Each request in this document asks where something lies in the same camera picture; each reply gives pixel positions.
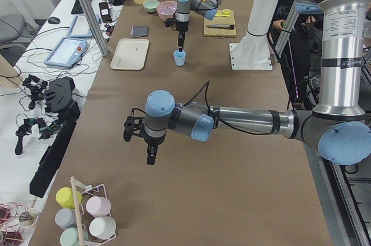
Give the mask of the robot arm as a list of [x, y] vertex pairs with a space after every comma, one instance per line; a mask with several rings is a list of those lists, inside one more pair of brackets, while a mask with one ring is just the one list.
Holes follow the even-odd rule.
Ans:
[[190, 21], [190, 11], [193, 10], [208, 20], [213, 20], [221, 0], [177, 0], [177, 9], [174, 14], [176, 31], [179, 32], [178, 47], [182, 52], [185, 36]]
[[370, 129], [359, 107], [359, 82], [364, 65], [362, 27], [370, 0], [297, 0], [324, 13], [319, 103], [311, 111], [257, 111], [216, 107], [196, 102], [178, 104], [164, 90], [148, 95], [141, 135], [147, 163], [168, 130], [206, 141], [218, 123], [256, 135], [284, 135], [304, 142], [323, 158], [340, 165], [362, 161], [370, 154]]

